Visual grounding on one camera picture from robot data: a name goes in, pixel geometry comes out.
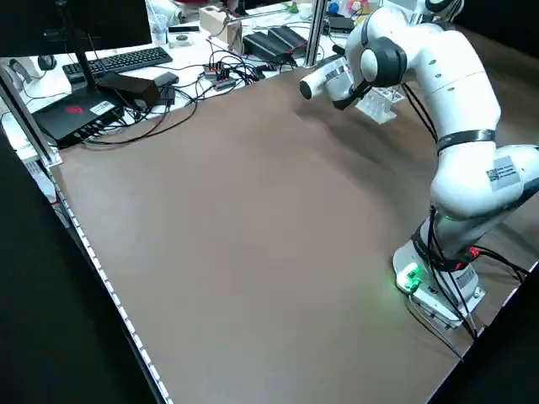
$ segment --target power adapter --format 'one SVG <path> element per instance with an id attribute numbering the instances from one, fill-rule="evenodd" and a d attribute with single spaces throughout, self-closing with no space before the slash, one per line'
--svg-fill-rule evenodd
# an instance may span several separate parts
<path id="1" fill-rule="evenodd" d="M 98 88 L 105 93 L 120 95 L 128 107 L 135 105 L 151 108 L 160 98 L 159 88 L 153 80 L 107 73 L 97 81 Z"/>

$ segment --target white cable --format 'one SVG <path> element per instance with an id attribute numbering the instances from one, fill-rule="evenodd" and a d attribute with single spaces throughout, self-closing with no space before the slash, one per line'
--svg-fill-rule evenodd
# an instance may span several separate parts
<path id="1" fill-rule="evenodd" d="M 446 336 L 442 333 L 442 331 L 440 331 L 438 329 L 438 327 L 433 323 L 431 322 L 417 307 L 417 305 L 414 303 L 414 301 L 412 300 L 412 295 L 408 295 L 408 302 L 410 303 L 410 305 L 412 305 L 413 309 L 415 310 L 416 313 L 419 314 L 419 316 L 430 326 L 430 328 L 427 327 L 427 329 L 429 329 L 429 331 L 432 332 L 433 335 L 435 335 L 436 337 L 438 337 L 461 361 L 463 361 L 463 357 L 462 357 L 462 354 L 458 351 L 458 349 L 456 349 L 455 345 L 453 345 L 451 343 L 451 341 L 449 341 L 449 339 L 446 338 Z M 408 309 L 408 311 L 410 312 L 410 314 L 419 322 L 419 319 L 418 317 L 416 317 L 412 311 L 410 310 L 410 307 L 409 305 L 405 305 L 406 308 Z"/>

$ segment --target brown table surface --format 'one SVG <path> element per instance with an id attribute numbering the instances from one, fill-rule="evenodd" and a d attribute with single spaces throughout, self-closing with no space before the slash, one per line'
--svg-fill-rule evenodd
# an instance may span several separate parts
<path id="1" fill-rule="evenodd" d="M 499 144 L 537 142 L 537 64 L 476 41 Z M 429 134 L 405 103 L 379 126 L 307 102 L 304 74 L 204 102 L 151 140 L 62 154 L 58 180 L 176 402 L 417 403 L 456 362 L 407 312 L 390 264 L 428 211 Z M 529 267 L 537 208 L 483 244 Z M 489 323 L 515 282 L 493 262 L 478 272 L 476 321 Z"/>

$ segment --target white desk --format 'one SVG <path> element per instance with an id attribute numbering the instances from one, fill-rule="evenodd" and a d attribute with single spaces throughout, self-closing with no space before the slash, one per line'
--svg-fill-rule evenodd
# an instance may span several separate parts
<path id="1" fill-rule="evenodd" d="M 282 9 L 284 6 L 283 4 L 275 4 L 271 6 L 266 7 L 260 7 L 255 8 L 253 10 L 249 10 L 249 13 L 251 14 L 258 14 L 258 13 L 265 13 L 268 11 L 274 11 L 278 9 Z M 267 29 L 261 29 L 259 27 L 268 27 L 268 26 L 274 26 L 274 25 L 282 25 L 282 24 L 288 24 L 288 23 L 295 23 L 297 22 L 297 25 L 294 25 L 291 27 L 294 29 L 299 35 L 303 36 L 304 38 L 308 37 L 309 34 L 309 28 L 310 24 L 308 22 L 302 21 L 299 14 L 290 14 L 287 12 L 284 13 L 275 13 L 270 15 L 265 15 L 261 17 L 252 17 L 251 19 L 244 19 L 242 21 L 243 24 L 243 34 L 247 35 L 255 30 L 259 30 L 262 32 L 267 31 Z M 149 78 L 153 79 L 164 72 L 166 70 L 164 67 L 170 67 L 171 72 L 176 74 L 179 77 L 179 82 L 177 86 L 184 86 L 186 84 L 192 83 L 196 80 L 198 75 L 202 72 L 202 67 L 195 66 L 190 67 L 182 70 L 181 72 L 176 72 L 172 69 L 181 69 L 186 66 L 190 65 L 200 65 L 207 63 L 210 58 L 211 54 L 211 46 L 206 40 L 209 36 L 209 33 L 207 31 L 204 31 L 203 29 L 199 33 L 189 33 L 189 40 L 193 43 L 191 46 L 185 46 L 185 47 L 179 47 L 170 49 L 168 45 L 164 45 L 163 49 L 171 55 L 173 58 L 173 61 L 164 65 L 161 65 L 161 67 L 146 67 L 139 70 L 134 70 L 131 72 L 126 72 L 122 74 L 126 74 L 129 76 L 134 77 L 142 77 L 142 78 Z M 332 39 L 338 43 L 339 45 L 344 45 L 345 43 L 345 37 L 338 37 L 338 36 L 332 36 Z M 218 44 L 219 46 L 226 49 L 226 44 L 219 41 L 217 38 L 212 39 L 212 42 L 215 44 Z M 321 59 L 324 56 L 330 56 L 333 54 L 333 51 L 331 50 L 332 46 L 334 45 L 333 41 L 329 39 L 327 36 L 323 36 L 320 39 L 320 55 L 319 58 Z M 106 56 L 112 56 L 115 54 L 121 54 L 126 53 L 130 51 L 136 51 L 139 49 L 144 49 L 148 47 L 153 47 L 153 44 L 150 45 L 144 45 L 144 46 L 135 46 L 131 48 L 121 48 L 117 50 L 100 50 L 98 51 L 99 57 L 106 57 Z M 87 52 L 87 58 L 89 60 L 95 59 L 95 54 L 93 52 Z M 62 66 L 66 64 L 70 64 L 75 62 L 74 56 L 70 56 L 67 54 L 63 55 L 57 55 L 56 59 L 58 60 L 58 65 L 53 71 L 47 72 L 46 75 L 39 81 L 33 81 L 31 84 L 29 84 L 26 87 L 26 93 L 31 97 L 48 97 L 52 94 L 58 94 L 58 93 L 64 93 L 61 95 L 57 95 L 55 97 L 49 97 L 49 98 L 43 98 L 43 99 L 35 99 L 29 102 L 28 109 L 30 112 L 35 112 L 39 109 L 44 108 L 48 104 L 52 104 L 53 102 L 57 101 L 58 99 L 64 97 L 66 94 L 69 94 L 71 92 L 71 85 L 67 80 L 66 75 L 63 73 L 63 70 L 61 69 Z M 256 57 L 249 57 L 249 62 L 258 65 L 261 64 L 261 61 L 256 61 Z M 298 66 L 301 66 L 303 64 L 303 59 L 297 59 L 296 60 Z M 288 66 L 284 66 L 282 71 L 289 70 L 290 68 Z M 266 77 L 272 77 L 274 75 L 279 74 L 279 72 L 265 72 L 264 75 Z M 202 80 L 200 82 L 202 88 L 206 90 L 208 87 L 210 87 L 210 83 L 206 80 Z M 241 82 L 238 84 L 236 88 L 243 87 L 244 84 Z M 196 91 L 195 91 L 195 85 L 188 86 L 186 88 L 182 88 L 184 92 L 186 92 L 189 96 L 195 97 Z M 215 90 L 209 90 L 205 95 L 206 97 L 212 97 L 214 95 L 217 95 L 218 92 Z M 21 93 L 21 98 L 26 103 L 29 101 L 29 98 L 24 94 Z M 176 98 L 176 103 L 171 108 L 179 109 L 182 108 L 187 100 L 184 98 L 178 96 Z M 164 106 L 158 106 L 153 111 L 156 113 L 162 113 L 164 111 Z M 19 157 L 23 162 L 32 162 L 38 158 L 37 153 L 35 152 L 34 148 L 29 144 L 28 140 L 26 139 L 26 136 L 24 135 L 23 131 L 19 127 L 19 124 L 17 121 L 13 118 L 11 114 L 6 114 L 3 117 L 3 126 L 8 134 L 8 138 L 13 146 L 13 148 L 17 151 L 19 154 Z"/>

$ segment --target green light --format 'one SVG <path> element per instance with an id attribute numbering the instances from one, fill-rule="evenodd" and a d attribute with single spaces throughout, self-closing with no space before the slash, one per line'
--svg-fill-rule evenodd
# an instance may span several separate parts
<path id="1" fill-rule="evenodd" d="M 406 291 L 413 293 L 421 285 L 419 276 L 421 267 L 416 263 L 409 263 L 397 276 L 397 283 Z"/>

